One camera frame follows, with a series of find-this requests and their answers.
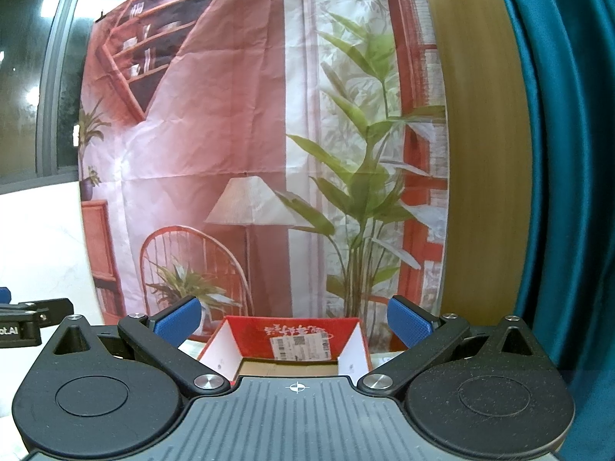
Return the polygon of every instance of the wooden panel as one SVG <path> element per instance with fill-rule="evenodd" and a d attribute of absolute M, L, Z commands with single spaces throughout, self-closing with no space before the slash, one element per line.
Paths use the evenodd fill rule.
<path fill-rule="evenodd" d="M 84 201 L 81 203 L 81 210 L 91 273 L 94 277 L 101 279 L 115 279 L 107 203 L 106 201 Z"/>
<path fill-rule="evenodd" d="M 503 0 L 429 0 L 450 131 L 442 312 L 488 325 L 510 313 L 527 247 L 531 140 Z"/>

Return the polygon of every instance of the printed backdrop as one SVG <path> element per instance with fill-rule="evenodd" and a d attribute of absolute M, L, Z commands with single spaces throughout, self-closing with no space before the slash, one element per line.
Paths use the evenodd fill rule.
<path fill-rule="evenodd" d="M 80 170 L 108 323 L 436 313 L 448 207 L 427 0 L 127 0 L 91 35 Z"/>

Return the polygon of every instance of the potted plant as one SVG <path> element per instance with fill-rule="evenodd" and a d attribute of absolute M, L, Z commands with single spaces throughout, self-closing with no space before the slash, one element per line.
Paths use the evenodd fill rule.
<path fill-rule="evenodd" d="M 336 209 L 340 225 L 326 217 L 300 196 L 291 192 L 276 192 L 282 202 L 299 213 L 310 227 L 298 230 L 319 234 L 331 243 L 339 269 L 327 275 L 327 291 L 343 301 L 344 317 L 360 317 L 367 329 L 368 305 L 373 301 L 376 285 L 391 282 L 401 262 L 412 269 L 421 265 L 410 253 L 390 241 L 386 232 L 395 224 L 413 220 L 410 206 L 402 201 L 405 172 L 421 171 L 403 161 L 385 158 L 386 144 L 397 129 L 406 129 L 413 121 L 442 121 L 444 106 L 424 106 L 408 116 L 393 116 L 389 92 L 394 77 L 395 41 L 391 33 L 374 34 L 342 16 L 330 14 L 340 30 L 355 45 L 339 36 L 319 35 L 342 56 L 354 63 L 374 86 L 368 101 L 361 102 L 359 89 L 352 78 L 340 77 L 327 63 L 321 67 L 331 89 L 326 96 L 341 113 L 341 120 L 361 138 L 360 162 L 349 163 L 349 154 L 331 154 L 319 144 L 297 135 L 288 137 L 305 152 L 330 170 L 328 178 L 311 177 L 321 195 Z M 376 331 L 376 310 L 371 319 L 370 342 Z"/>
<path fill-rule="evenodd" d="M 100 131 L 100 128 L 111 126 L 109 122 L 103 121 L 96 112 L 101 101 L 102 99 L 96 103 L 96 106 L 90 112 L 85 112 L 83 104 L 79 106 L 79 189 L 81 190 L 81 199 L 83 201 L 91 199 L 93 188 L 100 183 L 98 173 L 92 166 L 88 166 L 87 174 L 85 173 L 83 167 L 85 149 L 94 138 L 103 141 L 105 134 Z"/>
<path fill-rule="evenodd" d="M 90 201 L 94 188 L 100 183 L 100 177 L 98 176 L 98 172 L 96 172 L 96 169 L 93 166 L 87 167 L 87 173 L 87 177 L 81 179 L 81 181 L 79 182 L 79 189 L 81 190 L 82 201 Z"/>
<path fill-rule="evenodd" d="M 159 309 L 169 307 L 187 296 L 194 296 L 201 302 L 201 328 L 207 333 L 213 332 L 216 322 L 226 315 L 227 308 L 241 307 L 241 304 L 226 296 L 223 288 L 213 283 L 211 275 L 199 274 L 190 266 L 184 267 L 175 258 L 172 264 L 171 269 L 153 264 L 161 282 L 146 284 L 154 290 Z M 218 312 L 220 317 L 214 320 L 212 312 Z"/>

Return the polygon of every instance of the window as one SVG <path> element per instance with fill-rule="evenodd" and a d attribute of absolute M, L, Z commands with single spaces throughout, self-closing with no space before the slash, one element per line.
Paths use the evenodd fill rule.
<path fill-rule="evenodd" d="M 0 184 L 36 177 L 41 72 L 58 1 L 0 0 Z"/>
<path fill-rule="evenodd" d="M 73 130 L 79 121 L 81 80 L 92 24 L 101 16 L 101 13 L 113 10 L 121 2 L 122 0 L 77 1 L 60 77 L 60 107 L 58 108 L 56 135 L 57 165 L 60 171 L 77 165 L 77 148 L 73 143 Z"/>
<path fill-rule="evenodd" d="M 123 0 L 0 0 L 0 194 L 76 181 L 93 23 Z"/>

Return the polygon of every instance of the open cardboard box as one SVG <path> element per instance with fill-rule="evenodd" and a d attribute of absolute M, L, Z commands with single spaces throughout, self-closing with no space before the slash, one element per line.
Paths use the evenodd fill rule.
<path fill-rule="evenodd" d="M 371 371 L 357 318 L 225 317 L 198 357 L 229 381 L 244 376 L 349 376 Z"/>

